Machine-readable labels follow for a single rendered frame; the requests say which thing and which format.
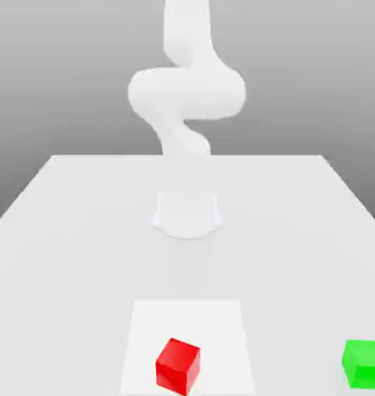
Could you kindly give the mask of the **small red cube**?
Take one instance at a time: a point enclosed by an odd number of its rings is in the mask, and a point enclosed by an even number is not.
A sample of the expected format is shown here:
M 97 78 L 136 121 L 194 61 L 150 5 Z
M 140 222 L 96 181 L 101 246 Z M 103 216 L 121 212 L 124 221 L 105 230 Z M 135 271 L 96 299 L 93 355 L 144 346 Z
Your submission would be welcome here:
M 170 338 L 155 361 L 156 384 L 187 396 L 199 376 L 201 349 Z

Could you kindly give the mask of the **small green cube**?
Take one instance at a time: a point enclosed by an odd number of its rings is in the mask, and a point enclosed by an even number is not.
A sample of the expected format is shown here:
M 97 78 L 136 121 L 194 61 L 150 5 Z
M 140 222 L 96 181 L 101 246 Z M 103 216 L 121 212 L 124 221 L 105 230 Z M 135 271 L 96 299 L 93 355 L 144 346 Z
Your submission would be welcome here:
M 347 340 L 342 366 L 351 388 L 375 389 L 375 340 Z

